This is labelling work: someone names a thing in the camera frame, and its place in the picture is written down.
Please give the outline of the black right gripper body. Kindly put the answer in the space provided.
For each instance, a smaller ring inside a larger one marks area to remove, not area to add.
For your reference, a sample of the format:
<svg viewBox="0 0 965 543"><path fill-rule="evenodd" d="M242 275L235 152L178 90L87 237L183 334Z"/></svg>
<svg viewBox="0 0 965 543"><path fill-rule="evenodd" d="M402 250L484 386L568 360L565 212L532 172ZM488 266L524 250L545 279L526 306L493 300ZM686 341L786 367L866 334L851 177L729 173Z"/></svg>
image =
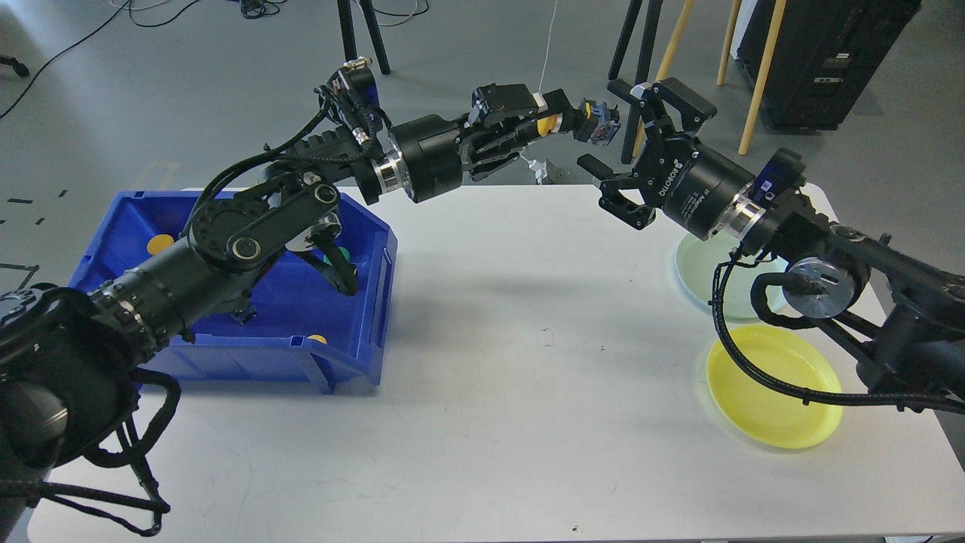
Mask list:
<svg viewBox="0 0 965 543"><path fill-rule="evenodd" d="M633 176L641 183L644 198L635 210L635 229L647 227L658 209L701 241L720 230L734 197L754 179L751 172L685 133L648 137Z"/></svg>

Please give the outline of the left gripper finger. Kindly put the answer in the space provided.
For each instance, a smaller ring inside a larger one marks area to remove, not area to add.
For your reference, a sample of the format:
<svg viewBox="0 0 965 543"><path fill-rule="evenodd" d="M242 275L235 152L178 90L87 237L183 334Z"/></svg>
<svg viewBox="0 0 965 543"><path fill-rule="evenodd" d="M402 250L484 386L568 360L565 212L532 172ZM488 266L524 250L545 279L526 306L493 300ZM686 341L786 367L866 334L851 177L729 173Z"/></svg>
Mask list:
<svg viewBox="0 0 965 543"><path fill-rule="evenodd" d="M575 107L562 89L531 92L525 84L487 84L473 90L469 134L507 134L534 121L540 137L575 131Z"/></svg>
<svg viewBox="0 0 965 543"><path fill-rule="evenodd" d="M461 139L461 167L472 182L480 182L519 158L520 152L543 136L537 128L475 130Z"/></svg>

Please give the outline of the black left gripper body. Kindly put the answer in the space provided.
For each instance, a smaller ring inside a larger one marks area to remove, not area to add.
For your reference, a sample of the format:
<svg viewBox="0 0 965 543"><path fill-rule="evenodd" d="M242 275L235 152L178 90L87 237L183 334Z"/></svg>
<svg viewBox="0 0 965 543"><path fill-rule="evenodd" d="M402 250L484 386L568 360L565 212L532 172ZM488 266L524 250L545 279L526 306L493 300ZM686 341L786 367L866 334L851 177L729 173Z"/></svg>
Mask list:
<svg viewBox="0 0 965 543"><path fill-rule="evenodd" d="M398 189L421 203L461 186L466 128L466 115L445 120L435 114L389 127L388 150L371 161L371 203Z"/></svg>

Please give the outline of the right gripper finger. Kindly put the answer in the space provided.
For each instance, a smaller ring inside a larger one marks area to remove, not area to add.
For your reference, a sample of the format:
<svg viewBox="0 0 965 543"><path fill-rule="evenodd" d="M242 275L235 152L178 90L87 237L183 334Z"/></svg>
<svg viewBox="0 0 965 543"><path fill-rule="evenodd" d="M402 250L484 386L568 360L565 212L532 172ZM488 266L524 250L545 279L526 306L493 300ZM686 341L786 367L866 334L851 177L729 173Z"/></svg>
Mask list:
<svg viewBox="0 0 965 543"><path fill-rule="evenodd" d="M634 173L617 174L590 154L577 158L577 165L599 183L601 209L636 230L643 230L654 222L655 207L636 203L623 194L624 190L640 189L641 180Z"/></svg>
<svg viewBox="0 0 965 543"><path fill-rule="evenodd" d="M632 151L639 128L655 128L654 138L688 137L703 150L704 144L697 132L716 116L717 107L676 77L637 85L617 78L607 83L607 89L630 104L630 127L626 129L621 151Z"/></svg>

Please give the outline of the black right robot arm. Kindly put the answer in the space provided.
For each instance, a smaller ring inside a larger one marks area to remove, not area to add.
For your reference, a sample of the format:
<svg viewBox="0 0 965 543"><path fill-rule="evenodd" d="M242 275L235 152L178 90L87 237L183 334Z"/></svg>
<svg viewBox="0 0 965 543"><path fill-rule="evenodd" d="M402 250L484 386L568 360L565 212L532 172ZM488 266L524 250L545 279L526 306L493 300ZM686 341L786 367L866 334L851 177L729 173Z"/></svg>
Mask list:
<svg viewBox="0 0 965 543"><path fill-rule="evenodd" d="M608 89L639 108L645 144L630 172L583 155L599 181L599 205L635 229L662 212L701 241L735 238L717 265L709 305L731 360L751 379L803 404L895 406L963 412L963 276L931 267L817 212L802 192L801 157L781 149L758 175L703 145L697 131L716 107L669 77ZM761 274L750 302L758 319L787 330L818 329L856 360L866 393L789 384L739 351L724 316L726 287L747 257L774 256L785 271Z"/></svg>

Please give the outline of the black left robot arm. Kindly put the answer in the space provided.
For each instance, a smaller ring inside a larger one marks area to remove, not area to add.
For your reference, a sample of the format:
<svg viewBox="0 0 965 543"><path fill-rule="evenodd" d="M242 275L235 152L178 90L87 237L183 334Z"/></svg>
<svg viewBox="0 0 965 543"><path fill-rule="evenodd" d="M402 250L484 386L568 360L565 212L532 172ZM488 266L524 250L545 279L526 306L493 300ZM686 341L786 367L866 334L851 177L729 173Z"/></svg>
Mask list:
<svg viewBox="0 0 965 543"><path fill-rule="evenodd" d="M335 245L335 183L366 203L404 189L415 202L486 178L552 133L585 137L592 104L524 84L473 91L454 120L393 124L369 60L349 60L317 89L318 113L292 139L224 169L172 245L90 292L51 283L2 296L2 537L42 499L89 515L100 501L148 510L153 536L169 505L147 454L171 422L178 382L145 364L210 314L250 316L256 282L303 243L305 262L345 296L355 269Z"/></svg>

